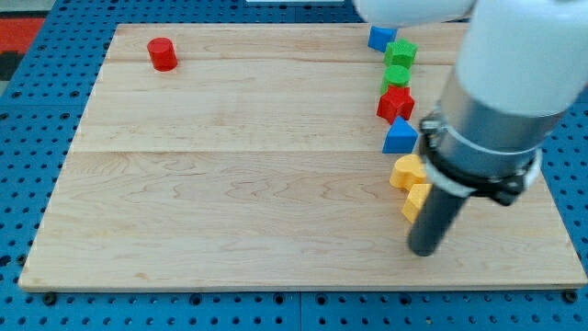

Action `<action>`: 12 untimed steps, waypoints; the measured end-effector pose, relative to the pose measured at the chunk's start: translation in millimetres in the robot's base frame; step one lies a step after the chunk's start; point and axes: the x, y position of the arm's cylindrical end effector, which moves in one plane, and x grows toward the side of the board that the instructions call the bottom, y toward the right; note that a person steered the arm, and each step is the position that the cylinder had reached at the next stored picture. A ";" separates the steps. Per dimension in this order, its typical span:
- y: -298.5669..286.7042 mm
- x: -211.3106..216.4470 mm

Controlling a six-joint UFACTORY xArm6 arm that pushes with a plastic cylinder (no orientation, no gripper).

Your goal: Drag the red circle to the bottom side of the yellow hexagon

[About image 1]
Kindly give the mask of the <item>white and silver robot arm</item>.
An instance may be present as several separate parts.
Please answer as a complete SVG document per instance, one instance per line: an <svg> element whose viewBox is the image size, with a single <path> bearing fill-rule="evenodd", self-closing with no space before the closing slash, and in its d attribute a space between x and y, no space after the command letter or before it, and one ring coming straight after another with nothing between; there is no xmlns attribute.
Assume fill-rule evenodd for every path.
<svg viewBox="0 0 588 331"><path fill-rule="evenodd" d="M357 1L391 28L467 17L443 92L421 122L429 203L482 195L513 203L538 175L541 145L587 82L584 1Z"/></svg>

